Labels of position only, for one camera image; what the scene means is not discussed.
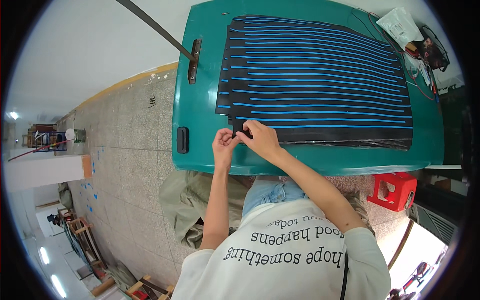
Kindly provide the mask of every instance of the person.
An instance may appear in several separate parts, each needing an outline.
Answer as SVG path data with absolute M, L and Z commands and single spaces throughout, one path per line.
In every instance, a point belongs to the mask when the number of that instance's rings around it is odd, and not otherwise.
M 385 259 L 345 197 L 280 147 L 275 129 L 256 120 L 243 129 L 253 139 L 232 138 L 227 128 L 216 133 L 203 240 L 183 261 L 172 299 L 385 299 Z M 240 141 L 289 179 L 257 177 L 228 236 L 228 173 Z

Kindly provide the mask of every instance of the teal table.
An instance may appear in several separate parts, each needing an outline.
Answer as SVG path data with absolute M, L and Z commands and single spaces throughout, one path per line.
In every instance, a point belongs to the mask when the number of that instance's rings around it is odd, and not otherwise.
M 195 84 L 188 84 L 188 59 L 180 55 L 173 105 L 172 149 L 177 169 L 213 173 L 212 141 L 216 131 L 229 127 L 227 117 L 215 114 L 216 95 L 227 25 L 243 14 L 271 15 L 285 18 L 315 20 L 348 26 L 371 36 L 365 26 L 351 15 L 352 8 L 325 0 L 214 0 L 192 6 L 188 17 L 183 46 L 192 48 L 193 40 L 202 38 L 202 48 Z M 375 35 L 368 16 L 354 11 Z M 431 97 L 423 78 L 420 88 Z M 322 175 L 360 175 L 412 171 L 430 164 L 441 165 L 444 158 L 442 116 L 437 104 L 423 96 L 417 87 L 408 84 L 413 117 L 413 141 L 410 150 L 386 148 L 355 148 L 309 144 L 285 145 L 293 156 Z M 177 128 L 189 129 L 189 152 L 177 153 Z M 231 174 L 285 175 L 245 145 L 233 152 Z

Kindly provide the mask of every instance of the black rubber mat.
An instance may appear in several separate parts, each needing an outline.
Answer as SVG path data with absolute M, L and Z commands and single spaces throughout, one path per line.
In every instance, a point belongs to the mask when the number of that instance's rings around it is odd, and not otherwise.
M 344 26 L 259 15 L 236 17 L 227 31 L 216 113 L 234 131 L 256 119 L 281 143 L 411 146 L 405 75 L 388 44 Z

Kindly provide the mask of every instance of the metal bracket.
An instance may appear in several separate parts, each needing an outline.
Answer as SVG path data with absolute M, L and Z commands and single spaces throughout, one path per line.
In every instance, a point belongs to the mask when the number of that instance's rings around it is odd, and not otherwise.
M 193 41 L 193 46 L 192 46 L 192 56 L 196 59 L 195 60 L 190 60 L 190 63 L 188 64 L 188 83 L 189 84 L 195 84 L 195 80 L 197 78 L 197 68 L 198 68 L 198 57 L 200 56 L 200 46 L 202 45 L 202 39 L 198 38 Z

